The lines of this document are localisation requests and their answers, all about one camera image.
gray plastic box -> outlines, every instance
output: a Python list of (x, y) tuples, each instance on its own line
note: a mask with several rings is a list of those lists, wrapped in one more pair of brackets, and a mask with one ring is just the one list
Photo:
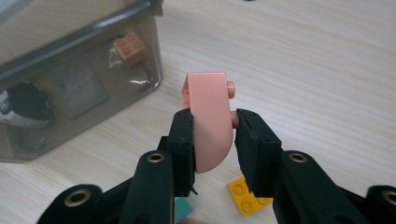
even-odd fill
[(154, 91), (160, 0), (125, 9), (0, 66), (0, 161), (29, 161)]

curved lego brick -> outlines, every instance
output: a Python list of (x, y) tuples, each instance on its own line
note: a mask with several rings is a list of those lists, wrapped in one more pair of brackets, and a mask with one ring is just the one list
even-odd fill
[(195, 171), (200, 174), (218, 166), (230, 151), (237, 116), (232, 113), (232, 123), (229, 99), (235, 85), (224, 73), (188, 73), (182, 95), (183, 107), (194, 116)]

light wood tabletop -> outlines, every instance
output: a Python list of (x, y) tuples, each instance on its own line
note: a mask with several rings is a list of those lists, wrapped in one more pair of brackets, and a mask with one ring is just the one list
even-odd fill
[[(0, 25), (0, 63), (122, 6), (35, 0)], [(362, 196), (396, 186), (395, 12), (391, 0), (164, 1), (159, 89), (33, 161), (0, 163), (0, 223), (36, 223), (65, 189), (133, 176), (168, 135), (189, 72), (224, 71), (231, 108), (260, 114), (285, 150), (311, 155), (337, 185)], [(238, 214), (226, 184), (241, 175), (233, 147), (196, 176), (186, 223), (276, 223), (271, 206)]]

